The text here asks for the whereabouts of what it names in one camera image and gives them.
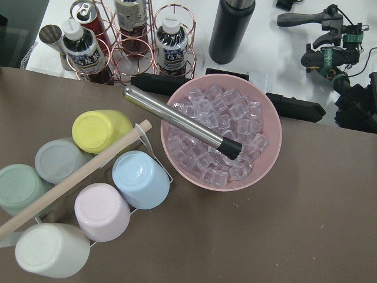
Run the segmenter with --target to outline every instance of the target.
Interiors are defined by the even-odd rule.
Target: brown table
[[[136,211],[126,232],[93,246],[73,277],[27,273],[14,248],[4,248],[2,282],[377,281],[375,134],[282,118],[282,149],[272,170],[246,189],[212,192],[175,171],[162,149],[160,120],[125,101],[122,90],[0,68],[0,167],[33,166],[44,143],[71,135],[78,115],[110,108],[133,123],[151,121],[148,137],[174,179],[162,205]],[[112,183],[108,170],[75,191],[99,181]],[[58,203],[46,221],[75,223],[73,199],[74,193],[63,198],[66,210]],[[8,219],[1,211],[0,223]]]

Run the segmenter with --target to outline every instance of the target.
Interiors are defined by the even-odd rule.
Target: yellow cup
[[[83,151],[99,154],[132,128],[130,119],[120,111],[93,110],[76,118],[72,137]]]

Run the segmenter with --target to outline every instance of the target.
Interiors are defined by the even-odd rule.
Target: wooden dowel
[[[144,132],[147,132],[152,128],[152,125],[148,120],[144,120],[139,124]],[[103,164],[109,162],[120,151],[125,149],[131,143],[135,142],[143,133],[137,128],[133,128],[130,132],[125,134],[110,147],[105,149],[99,155],[95,156],[88,163],[72,173],[69,177],[57,184],[47,193],[42,195],[39,199],[27,206],[24,210],[20,211],[17,215],[11,218],[0,226],[0,241],[9,236],[13,231],[18,229],[21,225],[33,218],[38,212],[45,209],[52,202],[60,198],[63,194],[67,193],[79,182],[84,180],[92,172],[97,170]]]

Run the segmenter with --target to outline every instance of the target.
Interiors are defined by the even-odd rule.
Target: pink bowl
[[[264,122],[263,134],[268,137],[270,144],[267,149],[262,153],[262,155],[254,162],[253,170],[249,173],[247,178],[242,181],[232,181],[225,187],[214,187],[210,186],[197,177],[193,176],[191,173],[183,170],[175,158],[170,155],[167,150],[167,135],[170,130],[170,124],[166,121],[161,121],[161,140],[165,150],[165,153],[174,166],[174,168],[188,181],[191,183],[203,187],[208,190],[217,190],[221,192],[228,192],[232,190],[240,190],[251,186],[263,178],[275,164],[277,156],[280,152],[280,147],[282,145],[282,127],[280,124],[279,116],[277,115],[276,109],[268,97],[263,94],[257,87],[248,81],[224,74],[212,74],[204,75],[199,78],[195,78],[184,85],[182,85],[169,99],[168,105],[172,105],[176,101],[181,101],[183,98],[187,97],[188,91],[195,88],[200,88],[204,90],[212,84],[217,84],[221,86],[224,90],[229,90],[231,88],[236,88],[238,91],[246,95],[248,94],[253,101],[261,102],[262,106],[262,119]]]

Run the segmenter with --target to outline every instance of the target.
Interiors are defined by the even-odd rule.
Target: metal muddler
[[[124,88],[123,96],[126,100],[205,142],[232,160],[236,159],[241,152],[242,144],[223,137],[133,85]]]
[[[59,52],[61,65],[64,70],[73,71],[70,65],[68,65],[67,55],[65,55],[62,47],[63,33],[60,27],[57,25],[45,25],[39,31],[39,38],[44,44]]]

